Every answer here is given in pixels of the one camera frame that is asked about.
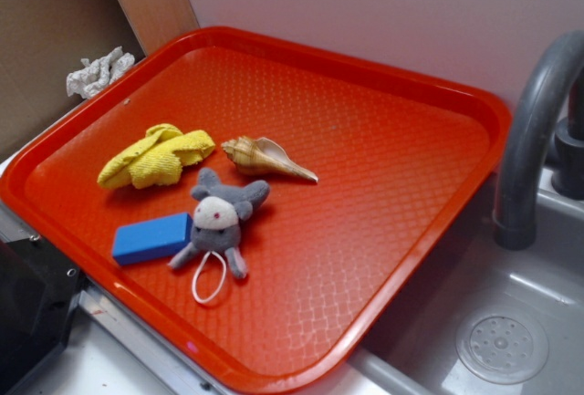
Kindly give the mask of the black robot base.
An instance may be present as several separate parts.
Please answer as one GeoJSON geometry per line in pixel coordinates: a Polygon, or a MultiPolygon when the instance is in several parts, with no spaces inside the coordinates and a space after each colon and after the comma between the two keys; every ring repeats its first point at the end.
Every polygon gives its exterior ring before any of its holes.
{"type": "Polygon", "coordinates": [[[85,277],[42,237],[1,243],[1,392],[12,394],[67,347],[85,277]]]}

